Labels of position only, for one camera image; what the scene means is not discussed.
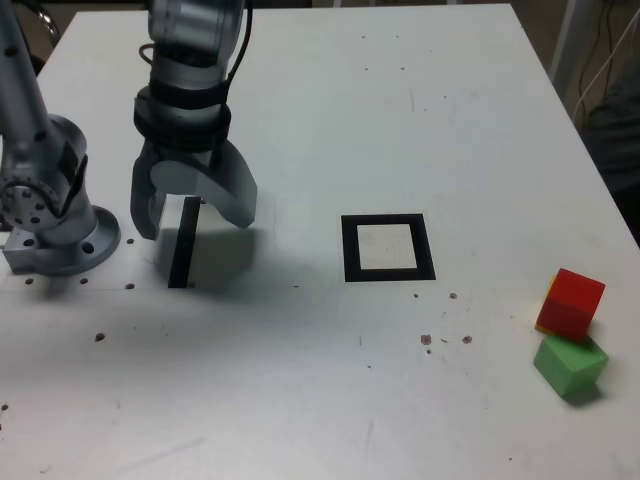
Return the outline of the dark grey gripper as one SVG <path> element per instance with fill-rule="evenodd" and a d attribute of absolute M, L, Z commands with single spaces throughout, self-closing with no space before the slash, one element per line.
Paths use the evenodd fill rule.
<path fill-rule="evenodd" d="M 257 185 L 230 141 L 216 150 L 192 152 L 145 142 L 132 172 L 130 213 L 144 239 L 156 239 L 165 194 L 192 195 L 214 206 L 238 228 L 255 220 Z"/>

